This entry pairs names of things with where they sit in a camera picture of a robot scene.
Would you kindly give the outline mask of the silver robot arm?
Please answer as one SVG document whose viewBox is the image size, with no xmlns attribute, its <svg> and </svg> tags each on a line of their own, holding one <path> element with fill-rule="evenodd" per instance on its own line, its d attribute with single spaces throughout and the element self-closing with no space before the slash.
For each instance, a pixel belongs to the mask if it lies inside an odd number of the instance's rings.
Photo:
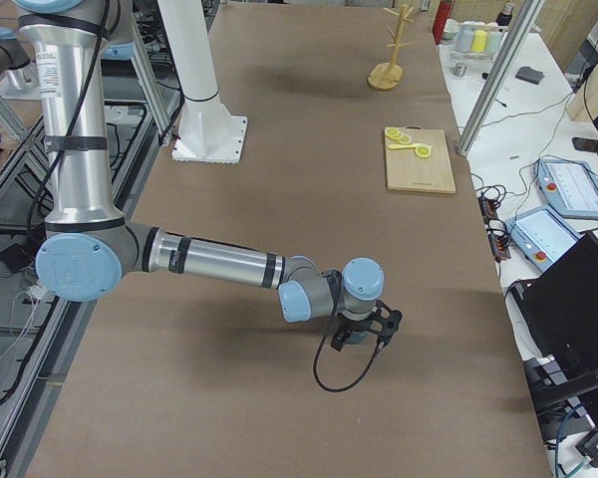
<svg viewBox="0 0 598 478">
<path fill-rule="evenodd" d="M 36 255 L 36 272 L 57 296 L 90 302 L 132 272 L 167 270 L 276 290 L 289 323 L 337 320 L 324 340 L 335 349 L 373 334 L 384 348 L 400 312 L 382 302 L 385 275 L 369 258 L 320 270 L 304 256 L 284 257 L 170 233 L 130 221 L 115 205 L 101 57 L 137 32 L 129 1 L 21 1 L 21 32 L 33 45 L 54 205 Z"/>
</svg>

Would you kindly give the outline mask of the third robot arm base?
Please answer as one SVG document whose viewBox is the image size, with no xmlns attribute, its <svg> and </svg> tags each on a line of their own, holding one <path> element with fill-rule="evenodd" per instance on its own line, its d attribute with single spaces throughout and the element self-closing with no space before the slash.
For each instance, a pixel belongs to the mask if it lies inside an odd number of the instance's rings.
<svg viewBox="0 0 598 478">
<path fill-rule="evenodd" d="M 6 27 L 0 27 L 0 95 L 10 100 L 40 100 L 36 65 Z"/>
</svg>

